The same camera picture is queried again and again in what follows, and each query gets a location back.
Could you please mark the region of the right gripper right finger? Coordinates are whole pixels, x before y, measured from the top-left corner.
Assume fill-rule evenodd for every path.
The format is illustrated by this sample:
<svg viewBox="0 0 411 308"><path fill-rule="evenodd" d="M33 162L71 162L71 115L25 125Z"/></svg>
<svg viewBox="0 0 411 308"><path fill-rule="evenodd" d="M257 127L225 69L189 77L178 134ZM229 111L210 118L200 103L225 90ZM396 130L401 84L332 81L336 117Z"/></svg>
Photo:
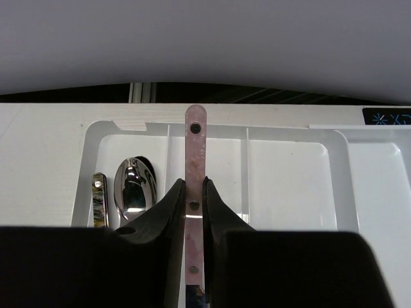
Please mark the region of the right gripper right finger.
<svg viewBox="0 0 411 308"><path fill-rule="evenodd" d="M211 307L392 307L374 254L352 232L257 231L202 184Z"/></svg>

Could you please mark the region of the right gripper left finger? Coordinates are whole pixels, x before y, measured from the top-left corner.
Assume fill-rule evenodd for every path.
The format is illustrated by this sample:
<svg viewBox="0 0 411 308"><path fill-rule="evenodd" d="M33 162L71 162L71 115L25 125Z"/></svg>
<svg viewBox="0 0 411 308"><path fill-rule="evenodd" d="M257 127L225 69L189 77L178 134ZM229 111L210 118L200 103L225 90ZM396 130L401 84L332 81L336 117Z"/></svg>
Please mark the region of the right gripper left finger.
<svg viewBox="0 0 411 308"><path fill-rule="evenodd" d="M3 227L2 307L176 307L186 184L109 228Z"/></svg>

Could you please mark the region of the pink handled spoon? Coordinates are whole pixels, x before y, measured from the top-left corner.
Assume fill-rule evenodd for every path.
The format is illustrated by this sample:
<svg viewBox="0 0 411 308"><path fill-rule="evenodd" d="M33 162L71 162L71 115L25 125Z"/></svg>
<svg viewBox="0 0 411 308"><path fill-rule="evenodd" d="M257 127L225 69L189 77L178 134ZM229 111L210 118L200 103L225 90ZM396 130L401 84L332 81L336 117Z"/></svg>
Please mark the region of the pink handled spoon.
<svg viewBox="0 0 411 308"><path fill-rule="evenodd" d="M114 203L120 227L157 203L157 179L151 162L144 156L126 158L114 177Z"/></svg>

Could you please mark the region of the dark handled spoon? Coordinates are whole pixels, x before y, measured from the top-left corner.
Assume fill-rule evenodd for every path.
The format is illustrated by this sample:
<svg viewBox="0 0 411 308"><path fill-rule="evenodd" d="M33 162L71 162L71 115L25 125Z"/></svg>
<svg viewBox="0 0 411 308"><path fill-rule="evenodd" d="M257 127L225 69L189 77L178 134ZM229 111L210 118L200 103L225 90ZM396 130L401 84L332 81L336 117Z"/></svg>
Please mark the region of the dark handled spoon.
<svg viewBox="0 0 411 308"><path fill-rule="evenodd" d="M103 173L92 176L92 213L95 228L109 227L107 177Z"/></svg>

